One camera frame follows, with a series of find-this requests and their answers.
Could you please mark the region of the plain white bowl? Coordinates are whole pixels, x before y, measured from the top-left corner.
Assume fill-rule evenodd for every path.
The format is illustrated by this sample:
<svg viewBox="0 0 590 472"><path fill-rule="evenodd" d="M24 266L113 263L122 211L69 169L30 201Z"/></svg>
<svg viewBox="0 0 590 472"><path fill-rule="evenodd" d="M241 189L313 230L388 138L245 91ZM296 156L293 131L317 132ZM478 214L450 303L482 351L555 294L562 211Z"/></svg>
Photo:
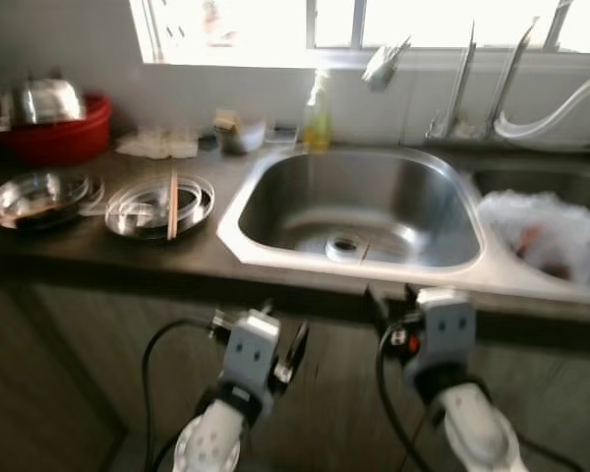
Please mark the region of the plain white bowl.
<svg viewBox="0 0 590 472"><path fill-rule="evenodd" d="M264 145L268 131L267 120L249 120L238 123L233 129L214 126L220 139L220 148L227 154L246 154Z"/></svg>

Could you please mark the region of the wide stainless steel plate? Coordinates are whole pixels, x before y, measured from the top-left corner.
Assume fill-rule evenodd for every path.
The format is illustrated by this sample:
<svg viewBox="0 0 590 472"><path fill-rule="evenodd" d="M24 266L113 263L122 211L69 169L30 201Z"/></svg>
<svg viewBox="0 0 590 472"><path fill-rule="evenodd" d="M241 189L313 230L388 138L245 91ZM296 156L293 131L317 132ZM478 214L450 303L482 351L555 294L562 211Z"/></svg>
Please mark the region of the wide stainless steel plate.
<svg viewBox="0 0 590 472"><path fill-rule="evenodd" d="M147 177L109 199L103 224L118 237L175 240L196 232L212 215L217 193L204 177Z"/></svg>

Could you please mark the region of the white dish cloth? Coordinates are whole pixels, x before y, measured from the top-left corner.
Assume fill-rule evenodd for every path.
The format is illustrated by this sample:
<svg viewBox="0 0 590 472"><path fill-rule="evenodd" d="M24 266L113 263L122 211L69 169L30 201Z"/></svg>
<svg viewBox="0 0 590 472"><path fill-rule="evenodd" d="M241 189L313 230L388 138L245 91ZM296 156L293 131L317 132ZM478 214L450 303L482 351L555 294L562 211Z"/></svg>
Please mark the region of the white dish cloth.
<svg viewBox="0 0 590 472"><path fill-rule="evenodd" d="M191 129L143 129L118 140L116 152L150 160L192 158L200 135Z"/></svg>

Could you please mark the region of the sink drain strainer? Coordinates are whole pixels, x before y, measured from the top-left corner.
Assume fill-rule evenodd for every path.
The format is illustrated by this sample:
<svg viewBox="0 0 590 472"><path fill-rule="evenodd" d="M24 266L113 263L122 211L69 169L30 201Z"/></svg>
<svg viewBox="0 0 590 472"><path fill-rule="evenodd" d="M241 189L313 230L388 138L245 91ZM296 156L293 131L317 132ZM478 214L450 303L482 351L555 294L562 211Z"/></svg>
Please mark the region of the sink drain strainer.
<svg viewBox="0 0 590 472"><path fill-rule="evenodd" d="M357 264L359 252L367 238L352 234L330 235L324 244L324 253L328 260L339 264Z"/></svg>

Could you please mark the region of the light wood cabinet door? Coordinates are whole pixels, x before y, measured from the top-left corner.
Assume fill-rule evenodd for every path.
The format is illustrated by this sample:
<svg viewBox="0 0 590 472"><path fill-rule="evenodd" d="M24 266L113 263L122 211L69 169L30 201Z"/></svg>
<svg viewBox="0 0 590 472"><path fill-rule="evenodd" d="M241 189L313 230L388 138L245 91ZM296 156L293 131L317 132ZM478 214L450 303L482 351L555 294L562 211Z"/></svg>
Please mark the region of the light wood cabinet door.
<svg viewBox="0 0 590 472"><path fill-rule="evenodd" d="M289 389L247 435L238 472L427 472L395 436L378 395L378 338L366 324L275 310L278 354L300 324L307 352Z"/></svg>
<svg viewBox="0 0 590 472"><path fill-rule="evenodd" d="M489 345L476 364L521 436L590 472L590 356Z"/></svg>
<svg viewBox="0 0 590 472"><path fill-rule="evenodd" d="M220 351L201 328L181 326L163 334L152 349L146 374L141 368L144 350L161 327L183 319L210 321L214 307L51 284L26 284L20 292L55 325L123 423L120 467L138 472L147 418L154 427L152 445L160 448L186 426L201 392L220 370Z"/></svg>

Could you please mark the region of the light wood cabinet panel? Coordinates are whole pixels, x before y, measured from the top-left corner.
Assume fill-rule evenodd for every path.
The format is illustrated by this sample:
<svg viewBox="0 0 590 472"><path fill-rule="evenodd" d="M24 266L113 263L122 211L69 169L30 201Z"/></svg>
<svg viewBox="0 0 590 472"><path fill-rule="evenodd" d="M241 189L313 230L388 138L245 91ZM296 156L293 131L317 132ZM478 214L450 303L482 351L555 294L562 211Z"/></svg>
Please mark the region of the light wood cabinet panel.
<svg viewBox="0 0 590 472"><path fill-rule="evenodd" d="M106 472L125 436L55 324L0 288L0 472Z"/></svg>

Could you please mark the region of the stainless steel double sink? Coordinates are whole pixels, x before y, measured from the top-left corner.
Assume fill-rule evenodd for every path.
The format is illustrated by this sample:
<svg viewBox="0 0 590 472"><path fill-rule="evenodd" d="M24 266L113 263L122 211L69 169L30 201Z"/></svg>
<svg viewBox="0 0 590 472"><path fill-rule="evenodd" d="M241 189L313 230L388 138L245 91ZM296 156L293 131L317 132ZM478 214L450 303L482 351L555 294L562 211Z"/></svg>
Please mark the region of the stainless steel double sink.
<svg viewBox="0 0 590 472"><path fill-rule="evenodd" d="M404 147L274 152L242 180L217 235L251 266L590 305L590 283L525 264L480 219L481 198L502 190L590 208L590 162ZM371 240L370 255L328 260L324 244L336 234Z"/></svg>

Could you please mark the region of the gooseneck faucet with spray head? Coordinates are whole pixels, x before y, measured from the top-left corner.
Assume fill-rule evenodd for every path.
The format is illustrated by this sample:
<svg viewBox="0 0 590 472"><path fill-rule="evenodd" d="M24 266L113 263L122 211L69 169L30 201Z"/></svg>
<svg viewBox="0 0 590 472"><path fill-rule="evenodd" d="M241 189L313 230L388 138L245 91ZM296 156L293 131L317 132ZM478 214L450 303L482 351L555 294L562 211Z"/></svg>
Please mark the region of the gooseneck faucet with spray head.
<svg viewBox="0 0 590 472"><path fill-rule="evenodd" d="M443 110L442 117L436 118L426 132L425 138L429 141L451 139L453 131L458 125L464 90L469 82L472 60L478 50L476 34L478 34L478 23L475 20L470 20L469 28L467 28L467 45L455 75L455 88L449 96L447 108ZM412 39L413 35L408 34L402 40L380 46L375 51L361 77L370 91L386 91L388 89L395 72L398 71L402 54L411 48Z"/></svg>

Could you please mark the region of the clear plastic bag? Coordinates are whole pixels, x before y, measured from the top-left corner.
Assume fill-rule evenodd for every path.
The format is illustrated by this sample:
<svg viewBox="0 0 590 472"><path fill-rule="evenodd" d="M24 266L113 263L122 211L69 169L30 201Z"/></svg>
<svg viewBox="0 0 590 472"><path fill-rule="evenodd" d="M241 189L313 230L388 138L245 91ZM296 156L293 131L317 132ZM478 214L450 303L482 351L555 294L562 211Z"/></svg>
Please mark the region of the clear plastic bag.
<svg viewBox="0 0 590 472"><path fill-rule="evenodd" d="M590 208L552 192L502 190L484 195L476 211L525 264L561 280L590 283Z"/></svg>

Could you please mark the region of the small white soap tray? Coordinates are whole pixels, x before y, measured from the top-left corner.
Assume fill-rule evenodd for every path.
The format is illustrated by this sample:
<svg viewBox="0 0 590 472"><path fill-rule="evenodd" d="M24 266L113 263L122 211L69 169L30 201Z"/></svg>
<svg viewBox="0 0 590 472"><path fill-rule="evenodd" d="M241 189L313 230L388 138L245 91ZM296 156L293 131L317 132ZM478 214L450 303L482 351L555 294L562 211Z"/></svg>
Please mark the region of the small white soap tray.
<svg viewBox="0 0 590 472"><path fill-rule="evenodd" d="M265 144L290 148L290 146L299 144L299 136L299 127L275 123L266 130Z"/></svg>

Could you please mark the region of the yellow dish soap bottle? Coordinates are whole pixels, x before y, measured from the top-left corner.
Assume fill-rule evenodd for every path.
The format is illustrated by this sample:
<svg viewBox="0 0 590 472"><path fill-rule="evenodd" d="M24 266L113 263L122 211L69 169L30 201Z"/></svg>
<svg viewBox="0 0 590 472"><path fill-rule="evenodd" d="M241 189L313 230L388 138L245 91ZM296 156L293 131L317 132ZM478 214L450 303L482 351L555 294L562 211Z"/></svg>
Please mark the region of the yellow dish soap bottle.
<svg viewBox="0 0 590 472"><path fill-rule="evenodd" d="M329 104L329 71L317 69L305 104L301 144L308 152L324 152L330 148L332 125Z"/></svg>

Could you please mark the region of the red plastic basin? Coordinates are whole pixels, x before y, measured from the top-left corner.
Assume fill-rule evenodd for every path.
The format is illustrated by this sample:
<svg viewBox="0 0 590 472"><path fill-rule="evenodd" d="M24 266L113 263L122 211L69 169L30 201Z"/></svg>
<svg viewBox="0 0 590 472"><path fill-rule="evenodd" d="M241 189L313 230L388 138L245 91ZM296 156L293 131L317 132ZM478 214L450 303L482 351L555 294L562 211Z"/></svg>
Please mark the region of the red plastic basin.
<svg viewBox="0 0 590 472"><path fill-rule="evenodd" d="M0 131L0 152L33 166L70 166L99 157L111 146L112 100L100 91L85 94L84 120Z"/></svg>

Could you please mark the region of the white window frame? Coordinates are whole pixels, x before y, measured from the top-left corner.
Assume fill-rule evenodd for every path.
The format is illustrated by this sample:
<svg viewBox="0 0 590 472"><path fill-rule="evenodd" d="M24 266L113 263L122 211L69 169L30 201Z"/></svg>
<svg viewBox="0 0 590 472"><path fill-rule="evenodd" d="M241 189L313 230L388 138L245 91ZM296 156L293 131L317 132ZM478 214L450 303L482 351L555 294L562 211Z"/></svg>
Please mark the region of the white window frame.
<svg viewBox="0 0 590 472"><path fill-rule="evenodd" d="M143 62L160 66L361 68L382 46L448 62L519 41L590 54L590 0L123 0Z"/></svg>

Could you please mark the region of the yellow kitchen sponge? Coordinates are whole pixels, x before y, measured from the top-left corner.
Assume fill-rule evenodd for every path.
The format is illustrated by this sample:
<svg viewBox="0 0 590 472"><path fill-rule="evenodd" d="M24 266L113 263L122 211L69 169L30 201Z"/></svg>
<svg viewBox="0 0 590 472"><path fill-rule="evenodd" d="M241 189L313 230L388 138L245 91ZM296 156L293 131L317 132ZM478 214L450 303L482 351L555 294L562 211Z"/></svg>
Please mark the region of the yellow kitchen sponge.
<svg viewBox="0 0 590 472"><path fill-rule="evenodd" d="M214 129L224 132L235 132L240 127L241 118L233 109L217 109L213 114Z"/></svg>

